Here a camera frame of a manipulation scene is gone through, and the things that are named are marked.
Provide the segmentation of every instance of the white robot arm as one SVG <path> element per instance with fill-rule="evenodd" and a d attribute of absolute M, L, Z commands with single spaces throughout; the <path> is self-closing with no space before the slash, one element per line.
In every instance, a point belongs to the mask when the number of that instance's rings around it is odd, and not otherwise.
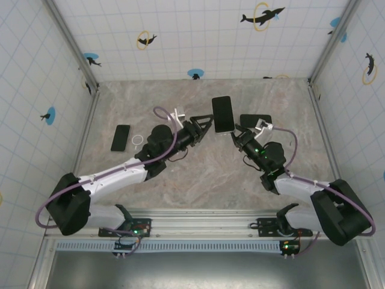
<path fill-rule="evenodd" d="M 232 133 L 234 145 L 239 151 L 244 151 L 264 173 L 260 177 L 264 188 L 310 205 L 310 208 L 302 208 L 298 204 L 291 204 L 280 210 L 276 219 L 276 230 L 280 235 L 290 235 L 297 229 L 309 229 L 323 232 L 333 243 L 343 246 L 357 235 L 374 234 L 375 225 L 371 215 L 346 181 L 312 181 L 295 176 L 288 170 L 297 153 L 298 141 L 292 131 L 275 128 L 262 119 L 255 127 L 257 133 L 239 125 L 235 127 L 241 133 L 238 136 Z M 271 141 L 262 146 L 257 141 L 265 130 L 272 129 L 290 132 L 295 138 L 294 155 L 286 165 L 280 143 Z M 370 233 L 363 233 L 370 227 Z"/>
<path fill-rule="evenodd" d="M 191 117 L 183 124 L 179 122 L 182 129 L 174 135 L 167 125 L 154 127 L 142 150 L 127 162 L 94 175 L 64 175 L 41 209 L 47 208 L 63 235 L 72 235 L 84 227 L 129 231 L 132 217 L 123 206 L 95 203 L 123 187 L 156 177 L 166 168 L 166 160 L 202 140 L 213 119 L 213 115 Z M 40 223 L 40 212 L 36 223 L 53 228 Z"/>

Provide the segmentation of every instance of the smartphone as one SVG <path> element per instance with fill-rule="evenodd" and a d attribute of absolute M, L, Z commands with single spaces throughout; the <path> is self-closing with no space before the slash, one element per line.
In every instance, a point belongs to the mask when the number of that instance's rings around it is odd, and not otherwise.
<path fill-rule="evenodd" d="M 111 152 L 124 152 L 127 145 L 128 135 L 130 134 L 130 125 L 117 125 L 114 140 L 111 145 Z"/>
<path fill-rule="evenodd" d="M 259 119 L 272 123 L 271 116 L 268 114 L 241 114 L 239 123 L 244 128 L 255 128 Z"/>
<path fill-rule="evenodd" d="M 235 129 L 233 108 L 230 96 L 220 96 L 211 99 L 214 115 L 214 127 L 217 134 L 232 132 Z"/>

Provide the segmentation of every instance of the phone screen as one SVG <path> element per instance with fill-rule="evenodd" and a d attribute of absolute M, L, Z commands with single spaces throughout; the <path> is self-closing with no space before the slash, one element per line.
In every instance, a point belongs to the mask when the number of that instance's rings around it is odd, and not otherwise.
<path fill-rule="evenodd" d="M 125 151 L 130 129 L 131 129 L 131 126 L 129 125 L 116 126 L 114 140 L 112 141 L 112 145 L 111 145 L 111 152 Z"/>
<path fill-rule="evenodd" d="M 213 98 L 212 112 L 214 115 L 214 126 L 216 133 L 234 131 L 233 108 L 231 106 L 230 96 L 220 96 Z"/>

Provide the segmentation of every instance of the gray stone surface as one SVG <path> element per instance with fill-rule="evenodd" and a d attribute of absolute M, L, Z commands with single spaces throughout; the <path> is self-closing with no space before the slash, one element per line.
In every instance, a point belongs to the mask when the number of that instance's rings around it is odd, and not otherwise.
<path fill-rule="evenodd" d="M 211 114 L 211 99 L 224 95 L 232 98 L 235 122 L 239 123 L 240 114 L 270 114 L 273 124 L 295 131 L 299 146 L 291 166 L 293 172 L 332 180 L 304 79 L 105 82 L 100 87 L 79 175 L 96 173 L 133 157 L 141 146 L 135 150 L 131 137 L 141 134 L 146 142 L 152 128 L 165 123 L 152 113 L 154 106 L 171 111 L 181 105 L 189 118 Z M 118 124 L 132 126 L 123 153 L 110 151 Z M 291 135 L 274 132 L 266 140 L 281 142 L 286 159 L 290 159 L 294 150 Z M 99 203 L 128 208 L 279 209 L 298 202 L 265 191 L 261 173 L 247 167 L 243 156 L 231 136 L 215 134 L 213 126 L 201 143 L 189 149 L 184 160 L 168 162 L 167 169 L 156 178 L 111 193 Z"/>

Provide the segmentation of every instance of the grid pattern wall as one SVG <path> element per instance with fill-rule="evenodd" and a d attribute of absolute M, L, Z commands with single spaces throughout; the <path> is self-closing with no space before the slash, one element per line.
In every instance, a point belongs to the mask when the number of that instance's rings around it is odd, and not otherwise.
<path fill-rule="evenodd" d="M 28 284 L 44 234 L 34 214 L 72 169 L 91 103 L 81 78 L 40 0 L 1 0 L 0 288 Z"/>
<path fill-rule="evenodd" d="M 309 77 L 348 0 L 56 3 L 98 81 L 123 81 Z"/>
<path fill-rule="evenodd" d="M 385 1 L 364 0 L 316 84 L 342 176 L 375 218 L 385 261 Z"/>

